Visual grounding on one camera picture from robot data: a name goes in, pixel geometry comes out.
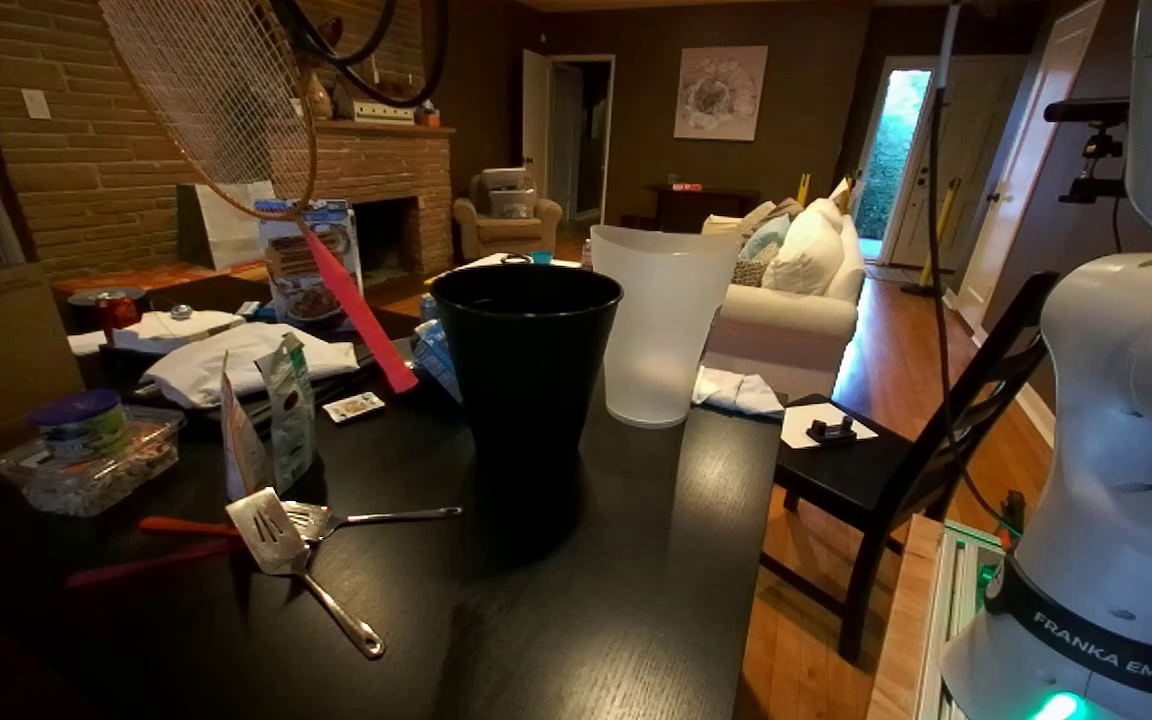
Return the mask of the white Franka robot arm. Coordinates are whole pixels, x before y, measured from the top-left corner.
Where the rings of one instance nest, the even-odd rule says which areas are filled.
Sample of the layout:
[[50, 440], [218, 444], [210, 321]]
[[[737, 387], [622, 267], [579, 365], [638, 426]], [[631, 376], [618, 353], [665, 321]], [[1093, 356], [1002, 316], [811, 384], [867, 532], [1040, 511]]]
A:
[[[1152, 229], [1152, 0], [1132, 32], [1129, 200]], [[1048, 490], [949, 646], [946, 690], [963, 720], [1152, 720], [1152, 253], [1073, 267], [1040, 330]]]

